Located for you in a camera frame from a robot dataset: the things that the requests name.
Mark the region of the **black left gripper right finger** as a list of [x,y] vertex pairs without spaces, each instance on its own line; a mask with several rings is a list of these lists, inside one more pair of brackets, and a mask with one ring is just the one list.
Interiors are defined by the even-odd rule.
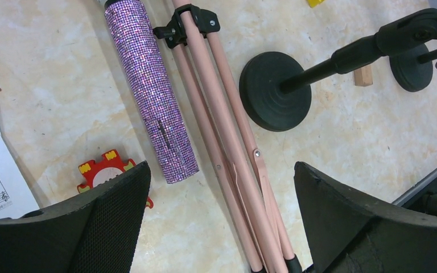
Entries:
[[294,170],[308,272],[437,272],[437,216],[380,200],[305,162]]

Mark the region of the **purple glitter microphone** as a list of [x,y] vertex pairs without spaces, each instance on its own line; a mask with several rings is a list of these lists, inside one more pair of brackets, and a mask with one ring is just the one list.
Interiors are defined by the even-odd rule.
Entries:
[[199,171],[152,25],[141,1],[105,1],[105,19],[167,183]]

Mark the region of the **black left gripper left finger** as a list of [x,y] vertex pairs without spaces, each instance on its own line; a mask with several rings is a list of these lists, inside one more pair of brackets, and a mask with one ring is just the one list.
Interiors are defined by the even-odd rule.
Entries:
[[141,162],[67,200],[0,219],[0,272],[129,272],[150,184]]

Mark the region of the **black microphone desk stand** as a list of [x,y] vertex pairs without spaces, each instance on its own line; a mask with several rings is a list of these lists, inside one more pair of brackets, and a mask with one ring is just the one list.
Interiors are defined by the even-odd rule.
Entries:
[[[269,51],[250,59],[242,70],[239,92],[248,116],[263,129],[283,132],[300,124],[311,107],[311,85],[329,76],[344,75],[426,45],[437,49],[437,9],[417,11],[382,26],[374,35],[336,50],[332,56],[303,69],[291,56]],[[437,60],[433,61],[433,71]]]

